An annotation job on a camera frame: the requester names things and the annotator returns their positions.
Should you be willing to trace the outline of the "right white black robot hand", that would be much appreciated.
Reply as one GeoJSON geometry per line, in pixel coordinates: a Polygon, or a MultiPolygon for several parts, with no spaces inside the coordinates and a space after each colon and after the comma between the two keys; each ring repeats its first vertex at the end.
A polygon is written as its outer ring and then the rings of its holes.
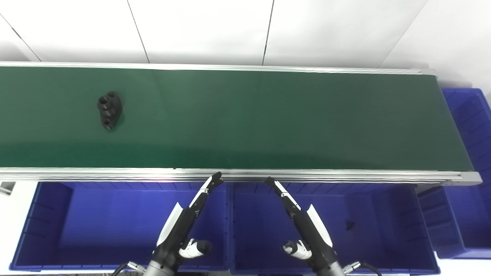
{"type": "Polygon", "coordinates": [[[310,205],[308,209],[302,210],[279,181],[267,177],[264,182],[281,198],[288,217],[300,234],[299,240],[290,240],[283,244],[284,252],[305,260],[315,274],[327,275],[342,271],[330,235],[314,206],[310,205]]]}

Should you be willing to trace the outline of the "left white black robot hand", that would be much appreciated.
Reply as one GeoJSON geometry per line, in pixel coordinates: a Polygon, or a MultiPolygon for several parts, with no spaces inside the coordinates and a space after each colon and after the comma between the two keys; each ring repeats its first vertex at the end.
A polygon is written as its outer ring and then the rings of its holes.
{"type": "Polygon", "coordinates": [[[174,206],[158,237],[157,246],[146,271],[175,273],[184,259],[201,257],[211,251],[213,245],[210,241],[189,238],[189,233],[208,196],[222,183],[222,173],[218,171],[205,180],[187,208],[183,208],[179,203],[174,206]]]}

